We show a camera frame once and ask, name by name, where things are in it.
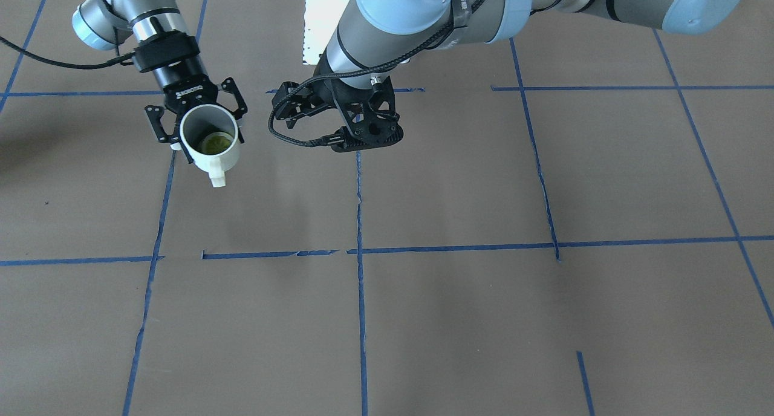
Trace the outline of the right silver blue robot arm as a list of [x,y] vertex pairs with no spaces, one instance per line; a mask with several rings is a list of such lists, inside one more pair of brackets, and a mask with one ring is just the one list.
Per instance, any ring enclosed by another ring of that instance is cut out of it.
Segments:
[[220,85],[211,82],[177,0],[85,0],[76,8],[72,25],[79,38],[97,50],[118,47],[130,37],[137,40],[132,63],[141,73],[153,73],[164,94],[162,105],[145,107],[160,143],[180,143],[185,113],[199,105],[216,105],[220,91],[235,97],[237,120],[248,111],[232,78]]

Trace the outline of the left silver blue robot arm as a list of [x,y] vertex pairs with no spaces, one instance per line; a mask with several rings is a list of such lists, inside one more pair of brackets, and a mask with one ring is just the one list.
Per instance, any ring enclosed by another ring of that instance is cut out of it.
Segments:
[[307,11],[324,21],[313,77],[283,83],[268,125],[335,108],[359,115],[382,94],[389,75],[420,52],[459,44],[494,44],[514,37],[530,17],[546,11],[584,13],[674,34],[703,34],[726,19],[741,0],[343,0],[340,9],[317,0]]

